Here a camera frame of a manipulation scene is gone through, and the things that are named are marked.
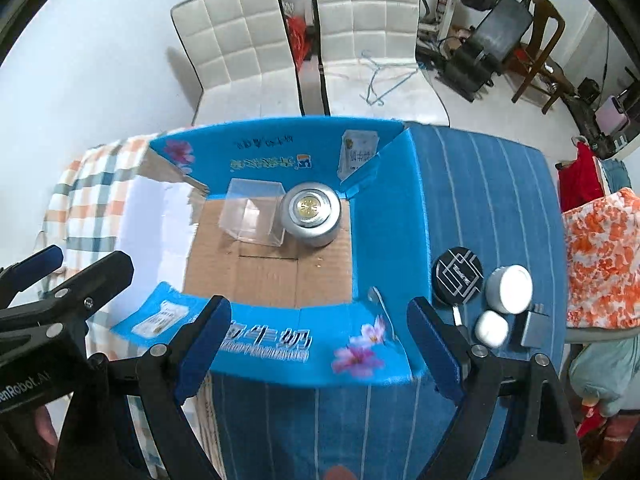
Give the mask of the person's left hand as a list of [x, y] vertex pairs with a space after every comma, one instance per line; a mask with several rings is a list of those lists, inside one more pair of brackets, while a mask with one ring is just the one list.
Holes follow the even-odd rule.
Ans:
[[32, 413], [35, 427], [35, 454], [48, 474], [54, 471], [55, 455], [58, 450], [58, 435], [45, 406], [36, 408]]

